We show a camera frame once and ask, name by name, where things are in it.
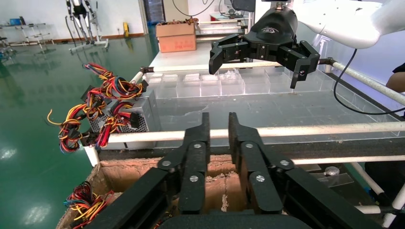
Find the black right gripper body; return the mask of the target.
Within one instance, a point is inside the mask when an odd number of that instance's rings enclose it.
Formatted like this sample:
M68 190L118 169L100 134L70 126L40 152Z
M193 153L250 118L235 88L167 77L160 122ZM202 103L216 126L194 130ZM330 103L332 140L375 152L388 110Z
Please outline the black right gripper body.
M248 43L248 57L256 60L276 60L282 53L281 47L292 48L297 43L298 19L288 8L269 9L250 32L244 35Z

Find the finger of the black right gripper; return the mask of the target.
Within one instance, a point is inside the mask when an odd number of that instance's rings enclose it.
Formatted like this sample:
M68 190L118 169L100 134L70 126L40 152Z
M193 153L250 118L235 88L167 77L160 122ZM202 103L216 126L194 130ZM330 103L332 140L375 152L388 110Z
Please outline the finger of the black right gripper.
M208 63L209 74L215 74L224 63L249 57L249 43L238 34L213 41L211 47Z
M293 73L291 89L295 89L297 82L305 81L307 75L316 70L319 60L320 54L307 41L301 41L292 48L278 48L278 63Z

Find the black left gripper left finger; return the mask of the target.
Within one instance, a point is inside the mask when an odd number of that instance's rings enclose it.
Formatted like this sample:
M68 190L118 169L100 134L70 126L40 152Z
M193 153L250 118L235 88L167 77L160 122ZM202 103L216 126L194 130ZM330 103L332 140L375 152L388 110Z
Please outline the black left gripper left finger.
M179 210L201 213L205 178L210 161L209 114L202 123L185 131L180 147L169 152L130 188L104 209L88 229L152 229L179 198Z

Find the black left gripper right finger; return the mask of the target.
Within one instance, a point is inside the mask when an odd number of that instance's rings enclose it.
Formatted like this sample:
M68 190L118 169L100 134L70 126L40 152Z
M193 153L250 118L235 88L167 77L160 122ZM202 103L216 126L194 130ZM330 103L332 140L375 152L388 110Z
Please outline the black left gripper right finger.
M229 145L247 202L281 229L377 229L379 225L229 114Z

